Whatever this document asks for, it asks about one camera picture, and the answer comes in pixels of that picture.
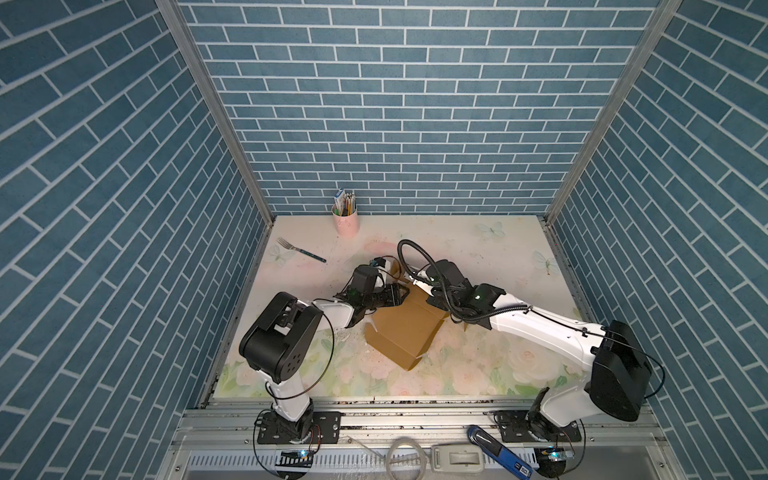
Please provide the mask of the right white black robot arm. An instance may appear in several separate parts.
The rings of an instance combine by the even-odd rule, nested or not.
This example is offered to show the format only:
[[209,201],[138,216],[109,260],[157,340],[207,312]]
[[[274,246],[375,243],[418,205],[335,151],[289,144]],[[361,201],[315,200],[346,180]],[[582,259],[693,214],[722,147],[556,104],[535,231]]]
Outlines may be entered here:
[[525,415],[536,439],[552,441],[572,423],[600,413],[623,422],[640,416],[653,359],[631,327],[567,318],[524,302],[505,290],[473,285],[451,261],[440,260],[411,276],[428,302],[453,320],[508,333],[552,350],[584,371],[577,383],[539,391]]

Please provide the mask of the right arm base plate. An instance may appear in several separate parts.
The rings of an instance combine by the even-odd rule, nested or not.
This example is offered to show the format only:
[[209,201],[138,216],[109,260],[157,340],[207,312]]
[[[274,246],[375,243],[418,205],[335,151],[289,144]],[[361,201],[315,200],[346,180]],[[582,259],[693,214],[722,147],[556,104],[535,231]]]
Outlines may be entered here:
[[497,410],[491,414],[506,443],[564,441],[576,443],[583,439],[577,422],[559,427],[540,413],[523,410]]

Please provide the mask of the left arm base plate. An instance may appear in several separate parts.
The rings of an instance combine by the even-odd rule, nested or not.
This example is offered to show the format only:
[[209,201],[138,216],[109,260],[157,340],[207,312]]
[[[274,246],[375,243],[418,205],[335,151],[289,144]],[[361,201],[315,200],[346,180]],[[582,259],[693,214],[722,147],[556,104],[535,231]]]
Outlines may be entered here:
[[319,442],[320,445],[337,444],[340,423],[341,413],[337,411],[308,410],[298,420],[290,421],[268,410],[256,422],[256,440],[263,445],[310,442]]

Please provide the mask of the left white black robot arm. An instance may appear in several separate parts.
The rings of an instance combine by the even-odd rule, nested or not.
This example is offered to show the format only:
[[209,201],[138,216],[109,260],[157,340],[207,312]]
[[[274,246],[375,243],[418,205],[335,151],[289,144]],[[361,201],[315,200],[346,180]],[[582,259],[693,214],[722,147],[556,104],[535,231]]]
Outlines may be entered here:
[[239,344],[239,354],[265,381],[272,398],[270,410],[257,424],[263,442],[274,435],[278,443],[299,443],[321,431],[299,374],[316,332],[349,329],[382,308],[402,304],[409,288],[401,275],[401,263],[394,257],[376,257],[357,266],[331,299],[306,303],[287,292],[272,298]]

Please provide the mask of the brown cardboard box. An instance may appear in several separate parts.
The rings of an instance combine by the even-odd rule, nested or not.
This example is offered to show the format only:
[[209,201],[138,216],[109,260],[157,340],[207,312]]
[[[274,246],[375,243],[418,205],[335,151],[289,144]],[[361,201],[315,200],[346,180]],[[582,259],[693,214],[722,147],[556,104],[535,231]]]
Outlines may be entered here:
[[429,350],[447,313],[428,304],[424,290],[406,285],[406,275],[394,257],[377,257],[372,265],[380,272],[378,291],[388,284],[401,284],[410,289],[410,294],[400,306],[374,309],[365,321],[364,338],[402,369],[413,370]]

